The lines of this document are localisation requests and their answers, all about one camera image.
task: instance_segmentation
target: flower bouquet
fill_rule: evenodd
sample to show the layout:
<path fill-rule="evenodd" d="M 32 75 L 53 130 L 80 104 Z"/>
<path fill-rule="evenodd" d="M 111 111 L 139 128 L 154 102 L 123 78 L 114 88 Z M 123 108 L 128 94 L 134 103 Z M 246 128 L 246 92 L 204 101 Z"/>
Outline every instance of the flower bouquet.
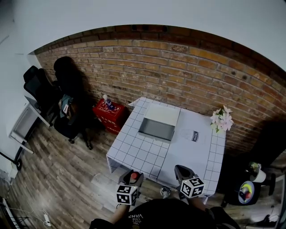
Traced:
<path fill-rule="evenodd" d="M 212 124 L 210 125 L 216 132 L 218 133 L 221 130 L 230 130 L 233 124 L 232 117 L 229 113 L 231 113 L 231 109 L 228 109 L 226 106 L 223 106 L 223 109 L 218 109 L 213 112 L 213 116 L 211 116 Z"/>

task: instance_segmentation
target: open box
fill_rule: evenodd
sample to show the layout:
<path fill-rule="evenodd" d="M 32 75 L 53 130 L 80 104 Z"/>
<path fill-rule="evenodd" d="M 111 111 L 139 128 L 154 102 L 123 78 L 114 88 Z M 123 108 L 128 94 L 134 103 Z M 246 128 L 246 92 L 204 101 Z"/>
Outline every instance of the open box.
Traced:
<path fill-rule="evenodd" d="M 180 110 L 151 103 L 138 133 L 145 137 L 171 141 Z"/>

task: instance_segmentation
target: grid pattern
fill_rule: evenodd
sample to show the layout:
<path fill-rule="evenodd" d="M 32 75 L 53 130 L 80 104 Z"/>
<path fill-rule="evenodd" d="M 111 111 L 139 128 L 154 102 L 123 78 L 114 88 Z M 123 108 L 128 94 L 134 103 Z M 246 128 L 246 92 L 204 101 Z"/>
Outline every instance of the grid pattern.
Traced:
<path fill-rule="evenodd" d="M 215 193 L 219 181 L 220 170 L 222 168 L 223 154 L 225 145 L 225 131 L 216 133 L 212 131 L 209 159 L 204 176 L 204 194 L 212 195 Z"/>
<path fill-rule="evenodd" d="M 134 109 L 107 153 L 111 172 L 122 164 L 129 169 L 144 173 L 145 177 L 157 180 L 170 142 L 138 134 L 150 103 L 180 109 L 173 105 L 143 97 L 129 104 L 134 106 Z"/>
<path fill-rule="evenodd" d="M 145 177 L 157 181 L 168 152 L 169 141 L 148 138 L 138 134 L 144 114 L 150 103 L 180 109 L 170 104 L 143 97 L 129 104 L 134 106 L 134 109 L 106 155 L 110 172 L 113 172 L 120 165 L 124 165 L 129 169 L 144 173 Z M 205 195 L 215 193 L 223 162 L 224 145 L 225 132 L 216 133 L 213 130 L 208 163 L 203 178 Z"/>

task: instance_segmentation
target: black t-shirt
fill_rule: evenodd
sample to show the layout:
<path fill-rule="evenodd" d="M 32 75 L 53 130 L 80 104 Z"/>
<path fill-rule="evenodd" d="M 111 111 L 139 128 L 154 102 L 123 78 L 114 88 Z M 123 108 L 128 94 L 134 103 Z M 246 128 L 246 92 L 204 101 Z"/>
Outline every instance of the black t-shirt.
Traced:
<path fill-rule="evenodd" d="M 116 224 L 95 219 L 89 229 L 216 228 L 206 212 L 178 199 L 154 199 L 141 204 Z"/>

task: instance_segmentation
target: white table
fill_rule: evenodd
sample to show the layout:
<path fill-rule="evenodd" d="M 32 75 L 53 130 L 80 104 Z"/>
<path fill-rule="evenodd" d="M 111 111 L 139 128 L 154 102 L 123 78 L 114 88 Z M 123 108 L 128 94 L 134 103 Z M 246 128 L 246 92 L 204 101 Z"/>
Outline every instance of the white table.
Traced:
<path fill-rule="evenodd" d="M 180 110 L 170 144 L 138 134 L 150 103 Z M 223 162 L 225 132 L 212 131 L 210 117 L 170 104 L 141 97 L 130 105 L 134 109 L 106 155 L 110 172 L 124 165 L 155 182 L 176 188 L 179 184 L 174 167 L 184 165 L 204 180 L 204 195 L 213 195 Z M 197 142 L 192 141 L 194 130 L 199 133 Z"/>
<path fill-rule="evenodd" d="M 31 99 L 28 99 L 26 96 L 20 98 L 20 101 L 18 101 L 18 104 L 20 105 L 15 107 L 16 112 L 11 113 L 9 120 L 6 123 L 6 133 L 9 138 L 13 139 L 19 145 L 19 147 L 22 147 L 30 153 L 34 153 L 31 149 L 22 144 L 22 142 L 26 143 L 27 141 L 24 139 L 24 136 L 17 133 L 17 126 L 23 121 L 28 109 L 31 109 L 48 127 L 50 124 L 39 114 L 29 100 L 31 101 Z"/>

